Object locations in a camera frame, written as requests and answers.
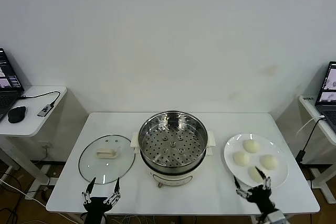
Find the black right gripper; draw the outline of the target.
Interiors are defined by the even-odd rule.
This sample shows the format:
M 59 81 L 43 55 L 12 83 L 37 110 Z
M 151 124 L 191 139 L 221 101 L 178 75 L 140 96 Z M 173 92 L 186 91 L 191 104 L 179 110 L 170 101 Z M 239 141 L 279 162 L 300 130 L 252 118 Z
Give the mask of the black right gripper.
M 275 204 L 269 199 L 271 195 L 271 178 L 258 167 L 255 168 L 262 179 L 262 183 L 246 191 L 241 188 L 238 179 L 234 176 L 236 193 L 246 198 L 248 202 L 255 203 L 262 214 L 268 215 L 276 211 Z

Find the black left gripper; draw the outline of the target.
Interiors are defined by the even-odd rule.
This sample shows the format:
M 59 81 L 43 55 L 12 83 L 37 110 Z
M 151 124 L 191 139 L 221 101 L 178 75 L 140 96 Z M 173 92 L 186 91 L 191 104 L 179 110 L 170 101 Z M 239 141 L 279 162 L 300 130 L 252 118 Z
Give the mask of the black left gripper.
M 90 197 L 93 187 L 95 185 L 96 178 L 88 184 L 85 191 L 82 192 L 84 208 L 86 210 L 83 213 L 85 216 L 85 224 L 100 224 L 108 223 L 106 212 L 112 209 L 112 205 L 115 205 L 121 198 L 120 194 L 120 178 L 118 177 L 114 187 L 114 192 L 110 197 Z

